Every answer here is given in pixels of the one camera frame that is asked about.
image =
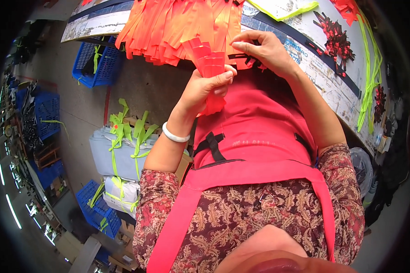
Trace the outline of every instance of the red blouse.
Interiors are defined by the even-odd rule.
[[[360,249],[365,222],[348,146],[325,150],[319,157],[319,170],[333,203],[336,262],[351,264]],[[140,184],[132,244],[137,262],[145,269],[180,187],[173,173],[147,169]],[[172,271],[214,272],[232,250],[267,224],[284,229],[309,257],[327,259],[321,206],[311,183],[295,179],[205,190]]]

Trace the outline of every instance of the plastic bag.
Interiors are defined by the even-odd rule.
[[[372,162],[369,155],[361,148],[354,147],[349,150],[351,152],[351,160],[354,166],[357,183],[360,187],[361,198],[368,193],[372,183]]]

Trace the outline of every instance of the red apron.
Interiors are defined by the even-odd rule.
[[[194,169],[187,173],[159,234],[147,272],[170,271],[202,191],[300,178],[312,183],[320,201],[328,259],[334,262],[331,197],[322,173],[312,166],[316,149],[298,105],[288,96],[277,102],[249,81],[231,85],[225,100],[221,112],[197,121]]]

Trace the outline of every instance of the concrete floor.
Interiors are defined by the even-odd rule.
[[[70,137],[69,143],[62,128],[60,153],[72,191],[76,193],[90,179],[100,181],[101,175],[96,170],[88,138],[103,126],[107,87],[88,89],[78,85],[71,76],[81,43],[60,43],[65,25],[65,22],[55,22],[47,44],[37,51],[30,63],[19,65],[15,74],[58,85],[60,120],[65,123]],[[108,114],[122,111],[118,99],[125,98],[130,108],[128,116],[142,117],[148,110],[147,121],[161,125],[180,98],[190,74],[188,70],[172,66],[153,66],[142,57],[125,60],[110,92]],[[410,179],[394,195],[392,205],[384,208],[379,220],[371,226],[372,234],[363,239],[353,268],[361,273],[377,271],[400,232],[409,199]]]

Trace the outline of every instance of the woman's right hand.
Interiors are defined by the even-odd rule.
[[[254,45],[253,40],[258,40],[261,45]],[[256,57],[268,69],[284,79],[288,79],[300,69],[273,32],[246,30],[235,36],[230,45],[236,50]]]

